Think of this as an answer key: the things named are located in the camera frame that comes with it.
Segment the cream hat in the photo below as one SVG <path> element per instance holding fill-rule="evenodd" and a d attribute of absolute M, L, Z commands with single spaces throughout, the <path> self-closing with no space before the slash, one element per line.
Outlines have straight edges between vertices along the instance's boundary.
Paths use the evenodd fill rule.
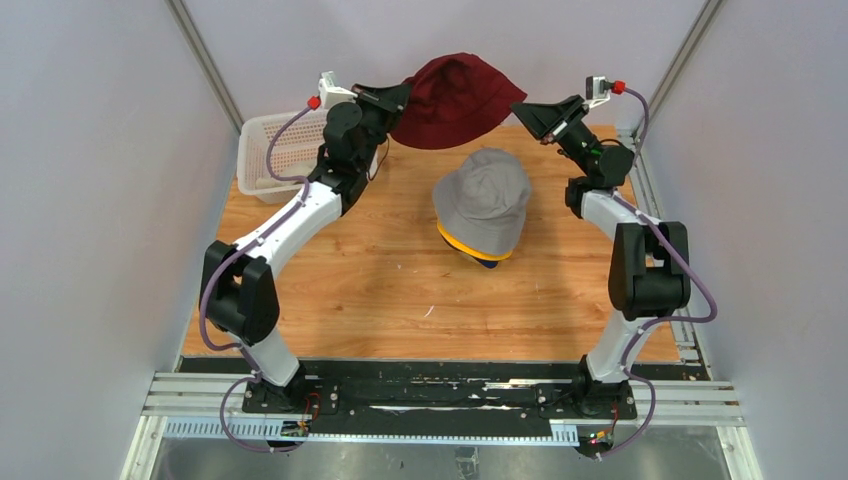
<path fill-rule="evenodd" d="M 312 164 L 299 163 L 281 173 L 265 173 L 255 181 L 254 187 L 257 190 L 297 189 L 300 184 L 306 181 L 313 169 Z"/>

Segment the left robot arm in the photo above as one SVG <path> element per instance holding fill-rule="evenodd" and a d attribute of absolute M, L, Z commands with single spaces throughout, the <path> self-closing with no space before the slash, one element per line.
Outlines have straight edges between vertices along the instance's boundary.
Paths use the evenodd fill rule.
<path fill-rule="evenodd" d="M 345 100 L 327 110 L 316 165 L 294 177 L 299 192 L 261 226 L 233 244 L 213 242 L 206 250 L 199 296 L 199 330 L 213 325 L 232 338 L 253 372 L 250 381 L 267 392 L 283 413 L 298 411 L 309 398 L 306 372 L 277 330 L 280 304 L 275 280 L 288 261 L 318 232 L 346 214 L 376 172 L 378 148 L 398 125 L 412 87 L 355 84 Z"/>

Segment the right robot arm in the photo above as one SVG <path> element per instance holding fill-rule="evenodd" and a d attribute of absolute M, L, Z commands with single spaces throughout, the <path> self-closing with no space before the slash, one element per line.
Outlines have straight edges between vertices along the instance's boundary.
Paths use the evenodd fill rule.
<path fill-rule="evenodd" d="M 608 294 L 613 313 L 601 339 L 581 358 L 566 398 L 580 416 L 622 413 L 630 394 L 627 373 L 655 319 L 675 313 L 690 299 L 689 276 L 661 243 L 667 240 L 686 257 L 686 228 L 639 215 L 619 193 L 635 153 L 600 140 L 584 124 L 590 107 L 581 96 L 555 104 L 515 102 L 511 110 L 536 141 L 557 146 L 560 155 L 578 166 L 582 174 L 569 179 L 565 204 L 612 241 Z"/>

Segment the dark red hat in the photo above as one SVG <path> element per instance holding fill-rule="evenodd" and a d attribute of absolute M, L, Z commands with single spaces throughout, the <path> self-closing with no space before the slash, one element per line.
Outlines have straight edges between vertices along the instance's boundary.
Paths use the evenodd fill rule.
<path fill-rule="evenodd" d="M 499 126 L 527 93 L 472 53 L 434 58 L 403 83 L 411 88 L 394 141 L 421 150 L 469 143 Z"/>

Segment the yellow hat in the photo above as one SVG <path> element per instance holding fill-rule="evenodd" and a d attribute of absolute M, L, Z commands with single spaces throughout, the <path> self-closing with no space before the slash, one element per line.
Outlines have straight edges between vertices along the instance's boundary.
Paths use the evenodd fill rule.
<path fill-rule="evenodd" d="M 504 260 L 510 258 L 514 253 L 513 250 L 509 250 L 508 252 L 503 253 L 503 254 L 490 254 L 490 253 L 485 253 L 485 252 L 482 252 L 482 251 L 475 250 L 475 249 L 468 247 L 467 245 L 461 243 L 459 240 L 457 240 L 455 237 L 453 237 L 445 229 L 445 227 L 442 225 L 442 223 L 440 221 L 438 221 L 436 223 L 436 226 L 437 226 L 437 230 L 438 230 L 439 234 L 441 235 L 442 239 L 451 248 L 453 248 L 453 249 L 455 249 L 455 250 L 457 250 L 457 251 L 459 251 L 463 254 L 466 254 L 466 255 L 474 258 L 475 260 L 486 261 L 486 262 L 501 262 L 501 261 L 504 261 Z"/>

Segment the grey hat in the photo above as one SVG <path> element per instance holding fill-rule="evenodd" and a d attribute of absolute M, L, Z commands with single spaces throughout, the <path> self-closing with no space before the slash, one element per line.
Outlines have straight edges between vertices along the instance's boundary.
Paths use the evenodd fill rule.
<path fill-rule="evenodd" d="M 532 194 L 519 159 L 497 148 L 471 153 L 434 186 L 437 222 L 461 243 L 490 254 L 515 250 Z"/>

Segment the blue hat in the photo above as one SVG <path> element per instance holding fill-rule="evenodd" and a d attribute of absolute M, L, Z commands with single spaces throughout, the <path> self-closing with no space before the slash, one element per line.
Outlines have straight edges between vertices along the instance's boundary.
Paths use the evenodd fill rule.
<path fill-rule="evenodd" d="M 475 261 L 487 269 L 494 269 L 500 264 L 498 260 L 476 258 Z"/>

